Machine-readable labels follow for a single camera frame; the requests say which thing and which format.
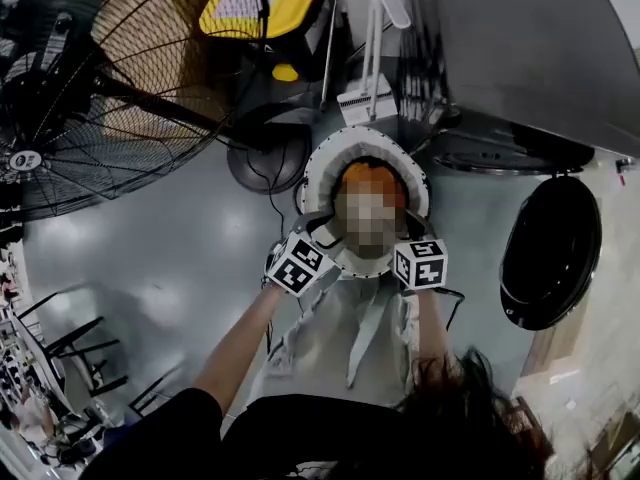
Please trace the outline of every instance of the gray floor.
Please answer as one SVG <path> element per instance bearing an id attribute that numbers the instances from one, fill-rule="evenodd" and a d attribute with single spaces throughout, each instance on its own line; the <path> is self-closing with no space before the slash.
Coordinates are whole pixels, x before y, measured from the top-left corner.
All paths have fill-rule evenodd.
<path id="1" fill-rule="evenodd" d="M 329 119 L 314 141 L 339 126 L 339 119 Z M 454 346 L 478 346 L 496 366 L 500 386 L 510 390 L 532 335 L 502 314 L 497 271 L 517 210 L 537 181 L 433 176 L 432 183 L 433 222 L 451 256 L 448 285 L 467 295 L 452 327 Z M 275 202 L 290 225 L 291 193 Z M 130 376 L 118 392 L 125 401 L 176 365 L 172 389 L 188 384 L 258 293 L 264 258 L 278 236 L 268 199 L 235 183 L 224 148 L 213 144 L 135 193 L 29 224 L 25 257 L 36 300 L 65 290 L 39 311 L 49 337 L 105 316 L 101 332 L 122 342 L 111 367 Z M 445 316 L 451 303 L 443 300 Z M 275 335 L 299 314 L 288 298 Z M 255 365 L 263 358 L 264 350 Z"/>

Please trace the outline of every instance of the fan base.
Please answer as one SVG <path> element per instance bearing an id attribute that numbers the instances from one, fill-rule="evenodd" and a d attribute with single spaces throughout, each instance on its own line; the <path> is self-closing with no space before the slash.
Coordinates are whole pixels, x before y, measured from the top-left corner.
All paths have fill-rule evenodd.
<path id="1" fill-rule="evenodd" d="M 237 143 L 232 143 L 232 145 L 244 147 Z M 290 189 L 302 178 L 310 155 L 311 141 L 309 138 L 293 137 L 286 142 L 275 144 L 266 153 L 254 149 L 247 151 L 229 148 L 227 163 L 233 177 L 247 190 L 258 194 L 268 194 L 269 184 L 273 184 L 271 193 L 278 194 Z M 268 182 L 267 179 L 256 174 L 254 170 L 268 178 Z"/>

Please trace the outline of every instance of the dark hair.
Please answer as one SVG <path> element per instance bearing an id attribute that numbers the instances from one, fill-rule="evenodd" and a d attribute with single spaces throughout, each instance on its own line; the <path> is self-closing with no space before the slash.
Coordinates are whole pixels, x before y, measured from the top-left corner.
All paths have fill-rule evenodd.
<path id="1" fill-rule="evenodd" d="M 474 349 L 455 364 L 422 361 L 412 393 L 398 409 L 406 445 L 372 463 L 340 461 L 328 478 L 543 479 L 548 448 L 531 432 L 514 428 L 514 406 L 492 382 L 491 368 Z"/>
<path id="2" fill-rule="evenodd" d="M 7 430 L 11 430 L 11 420 L 13 418 L 13 413 L 9 410 L 6 405 L 2 406 L 0 409 L 0 423 Z"/>

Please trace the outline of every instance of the electric fan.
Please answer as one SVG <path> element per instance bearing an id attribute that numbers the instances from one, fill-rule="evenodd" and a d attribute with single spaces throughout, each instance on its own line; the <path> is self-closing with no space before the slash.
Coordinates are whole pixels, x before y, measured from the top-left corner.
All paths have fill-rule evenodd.
<path id="1" fill-rule="evenodd" d="M 205 9 L 218 23 L 208 35 Z M 270 124 L 291 106 L 247 98 L 263 76 L 268 15 L 269 0 L 0 0 L 3 220 L 117 198 L 220 135 L 254 190 L 295 184 L 305 127 Z"/>

